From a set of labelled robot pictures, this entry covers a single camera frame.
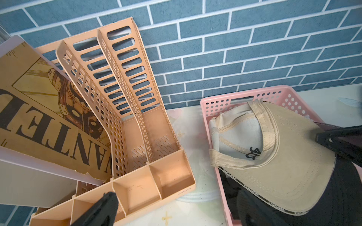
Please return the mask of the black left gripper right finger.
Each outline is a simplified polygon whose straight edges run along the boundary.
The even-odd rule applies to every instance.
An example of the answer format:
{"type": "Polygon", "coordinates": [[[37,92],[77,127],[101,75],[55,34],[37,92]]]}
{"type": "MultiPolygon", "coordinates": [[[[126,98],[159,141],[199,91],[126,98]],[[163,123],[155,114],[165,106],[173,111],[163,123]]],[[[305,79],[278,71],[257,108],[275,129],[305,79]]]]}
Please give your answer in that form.
{"type": "Polygon", "coordinates": [[[317,133],[315,141],[350,162],[362,166],[362,127],[338,127],[320,125],[323,132],[317,133]]]}

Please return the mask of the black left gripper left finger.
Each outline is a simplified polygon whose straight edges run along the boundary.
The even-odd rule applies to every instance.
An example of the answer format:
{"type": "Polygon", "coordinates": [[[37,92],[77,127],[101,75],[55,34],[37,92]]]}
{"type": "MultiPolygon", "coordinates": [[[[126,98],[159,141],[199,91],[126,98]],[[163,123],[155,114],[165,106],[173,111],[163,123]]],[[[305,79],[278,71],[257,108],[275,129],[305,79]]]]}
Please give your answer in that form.
{"type": "Polygon", "coordinates": [[[72,226],[113,226],[116,220],[118,199],[114,192],[103,195],[72,226]]]}

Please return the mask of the beige baseball cap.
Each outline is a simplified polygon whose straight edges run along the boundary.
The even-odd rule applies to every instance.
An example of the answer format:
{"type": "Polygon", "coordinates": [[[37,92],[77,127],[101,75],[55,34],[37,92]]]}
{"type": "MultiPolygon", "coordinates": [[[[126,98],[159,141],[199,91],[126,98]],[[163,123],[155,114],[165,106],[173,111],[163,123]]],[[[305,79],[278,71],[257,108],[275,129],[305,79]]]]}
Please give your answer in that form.
{"type": "Polygon", "coordinates": [[[291,110],[261,100],[250,101],[210,119],[210,162],[217,167],[227,156],[265,166],[280,151],[318,151],[321,128],[291,110]]]}

